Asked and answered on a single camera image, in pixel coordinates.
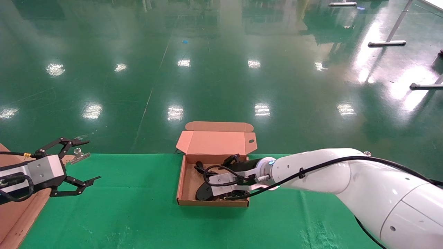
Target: metal clip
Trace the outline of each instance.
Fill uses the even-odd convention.
[[[75,158],[71,160],[71,164],[78,163],[81,160],[86,159],[89,156],[91,156],[90,153],[83,154],[82,149],[80,149],[80,148],[74,149],[74,155],[75,155]]]

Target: robotic arm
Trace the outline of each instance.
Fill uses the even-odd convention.
[[[437,182],[370,153],[341,148],[322,149],[274,159],[221,167],[228,173],[203,174],[213,195],[260,189],[242,199],[278,187],[336,195],[365,229],[391,249],[437,249],[443,245],[443,190]]]
[[[61,137],[43,146],[34,154],[0,152],[0,155],[20,155],[35,158],[33,161],[25,161],[0,168],[0,205],[7,202],[22,202],[45,188],[51,189],[51,197],[82,194],[83,191],[87,187],[92,186],[94,181],[100,178],[100,176],[84,182],[68,176],[62,158],[71,147],[87,143],[89,143],[89,141],[80,141],[78,139],[69,140]],[[46,151],[58,144],[63,145],[60,153],[58,155],[47,155]],[[58,187],[63,182],[74,185],[77,189],[74,191],[58,191]]]

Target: table leg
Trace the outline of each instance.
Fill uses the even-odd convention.
[[[397,22],[395,22],[394,27],[391,30],[391,33],[389,33],[388,38],[386,41],[379,41],[379,42],[369,42],[369,47],[382,47],[382,46],[404,46],[406,45],[406,41],[392,41],[392,37],[394,37],[395,32],[397,31],[398,27],[400,26],[401,21],[403,21],[404,16],[408,12],[409,8],[412,5],[413,0],[408,0],[408,3],[402,10],[400,16],[397,19]]]
[[[436,80],[433,85],[417,85],[412,83],[409,88],[411,90],[443,90],[443,74]]]
[[[346,0],[343,0],[341,3],[329,3],[329,6],[355,6],[357,5],[356,2],[346,2]]]

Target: wooden board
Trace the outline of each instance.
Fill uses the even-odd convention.
[[[0,144],[0,151],[8,151]],[[66,164],[74,159],[74,156],[65,156],[63,163]],[[2,161],[6,165],[16,164],[31,158],[23,156],[2,155]],[[42,211],[49,199],[50,189],[44,189],[31,196],[24,202],[9,202],[0,206],[0,249],[18,249],[23,242],[32,224]]]

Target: metal pole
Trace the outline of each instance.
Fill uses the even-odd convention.
[[[437,81],[434,84],[442,84],[443,83],[443,74],[440,75],[440,77],[437,79]]]
[[[342,0],[342,2],[329,3],[329,6],[355,6],[357,2],[346,2],[346,0]]]
[[[413,0],[409,0],[404,9],[402,10],[402,13],[397,19],[397,22],[395,23],[394,27],[391,30],[391,33],[389,33],[388,38],[386,39],[386,42],[390,42],[392,40],[392,37],[394,37],[395,32],[397,31],[398,27],[400,26],[401,21],[403,21],[404,16],[408,12],[409,8],[412,5]]]

